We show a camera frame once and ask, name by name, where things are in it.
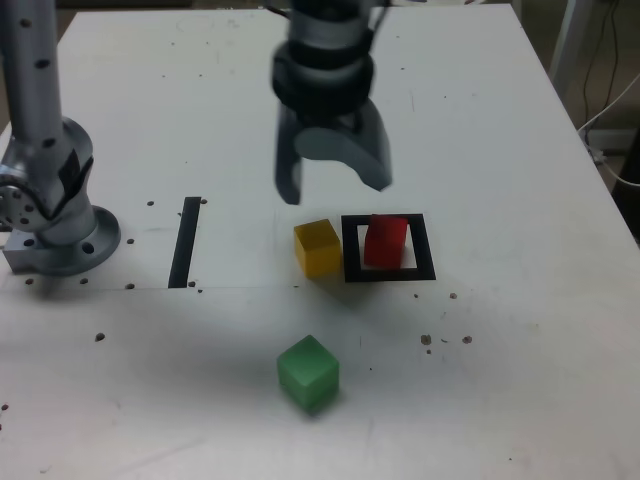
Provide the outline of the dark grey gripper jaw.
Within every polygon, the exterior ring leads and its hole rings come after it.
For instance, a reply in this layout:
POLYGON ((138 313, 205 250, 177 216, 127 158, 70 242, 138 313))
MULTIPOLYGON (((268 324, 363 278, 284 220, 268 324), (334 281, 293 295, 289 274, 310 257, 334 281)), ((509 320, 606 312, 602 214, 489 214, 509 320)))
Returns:
POLYGON ((280 105, 275 152, 275 186, 282 200, 298 205, 301 198, 301 155, 296 138, 304 130, 297 114, 280 105))

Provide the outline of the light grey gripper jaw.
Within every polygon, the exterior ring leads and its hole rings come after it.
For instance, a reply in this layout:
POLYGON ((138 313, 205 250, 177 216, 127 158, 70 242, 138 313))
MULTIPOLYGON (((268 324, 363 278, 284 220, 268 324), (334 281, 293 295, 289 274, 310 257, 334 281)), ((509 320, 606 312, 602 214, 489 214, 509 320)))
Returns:
POLYGON ((346 165, 366 186, 376 191, 382 191, 392 183, 388 136, 371 100, 353 115, 303 128, 296 135, 294 146, 303 158, 346 165))

